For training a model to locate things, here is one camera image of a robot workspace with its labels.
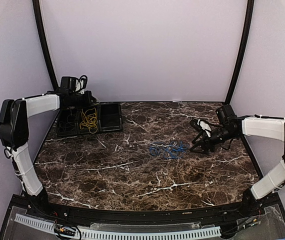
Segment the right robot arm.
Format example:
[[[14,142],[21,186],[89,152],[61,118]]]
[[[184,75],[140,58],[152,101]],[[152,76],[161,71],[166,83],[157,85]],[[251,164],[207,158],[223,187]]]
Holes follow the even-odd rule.
[[[249,197],[237,207],[237,212],[242,217],[248,217],[257,209],[257,200],[285,184],[285,117],[257,114],[237,116],[229,104],[221,106],[215,112],[219,120],[218,125],[202,118],[190,121],[190,125],[198,132],[192,141],[190,152],[208,155],[215,151],[217,145],[226,141],[232,142],[241,136],[263,137],[284,143],[284,153],[279,164],[248,190]]]

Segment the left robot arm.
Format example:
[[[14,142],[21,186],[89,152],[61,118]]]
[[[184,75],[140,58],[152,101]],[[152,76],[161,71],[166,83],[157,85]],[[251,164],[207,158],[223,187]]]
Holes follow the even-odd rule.
[[[22,189],[29,196],[37,197],[44,192],[29,153],[29,118],[56,110],[81,109],[95,103],[91,91],[86,89],[87,83],[86,75],[64,76],[54,91],[2,102],[0,141]]]

